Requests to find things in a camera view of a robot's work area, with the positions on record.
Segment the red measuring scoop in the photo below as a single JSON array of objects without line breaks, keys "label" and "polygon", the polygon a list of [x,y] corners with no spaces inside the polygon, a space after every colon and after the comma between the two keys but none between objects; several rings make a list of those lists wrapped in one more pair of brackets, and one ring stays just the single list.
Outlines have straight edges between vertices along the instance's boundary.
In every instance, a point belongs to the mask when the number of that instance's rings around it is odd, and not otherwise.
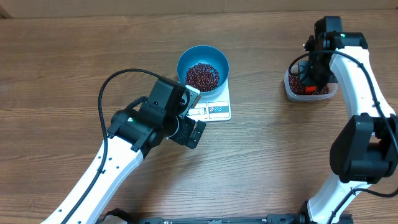
[{"label": "red measuring scoop", "polygon": [[316,86],[306,86],[305,87],[305,94],[306,95],[313,95],[317,92]]}]

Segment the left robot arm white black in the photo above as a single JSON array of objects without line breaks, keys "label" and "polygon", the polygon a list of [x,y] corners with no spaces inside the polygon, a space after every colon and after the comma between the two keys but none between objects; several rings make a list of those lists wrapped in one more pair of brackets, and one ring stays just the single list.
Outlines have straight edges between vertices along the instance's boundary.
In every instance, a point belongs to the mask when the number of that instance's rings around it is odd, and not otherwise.
[{"label": "left robot arm white black", "polygon": [[206,124],[187,116],[201,97],[196,88],[168,78],[111,120],[96,159],[45,223],[96,223],[126,177],[163,139],[196,148]]}]

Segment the blue bowl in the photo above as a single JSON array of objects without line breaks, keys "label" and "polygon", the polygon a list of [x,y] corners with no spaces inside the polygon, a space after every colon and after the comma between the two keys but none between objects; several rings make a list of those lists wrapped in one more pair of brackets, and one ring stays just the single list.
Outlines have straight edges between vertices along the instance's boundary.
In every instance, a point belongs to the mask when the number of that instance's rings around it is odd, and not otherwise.
[{"label": "blue bowl", "polygon": [[184,85],[186,72],[198,63],[210,64],[219,72],[218,87],[228,79],[229,62],[224,53],[209,45],[197,45],[186,50],[177,62],[177,76]]}]

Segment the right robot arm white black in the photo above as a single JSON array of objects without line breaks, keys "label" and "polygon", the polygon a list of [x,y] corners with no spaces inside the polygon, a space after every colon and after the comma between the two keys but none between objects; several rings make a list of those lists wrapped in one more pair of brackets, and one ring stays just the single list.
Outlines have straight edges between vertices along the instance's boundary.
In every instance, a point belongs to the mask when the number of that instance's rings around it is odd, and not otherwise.
[{"label": "right robot arm white black", "polygon": [[397,195],[370,190],[397,167],[397,115],[378,87],[364,35],[344,32],[338,16],[320,19],[314,31],[303,46],[308,61],[296,75],[301,85],[318,90],[338,83],[349,120],[331,145],[328,180],[306,204],[306,222],[351,223],[340,216],[359,193]]}]

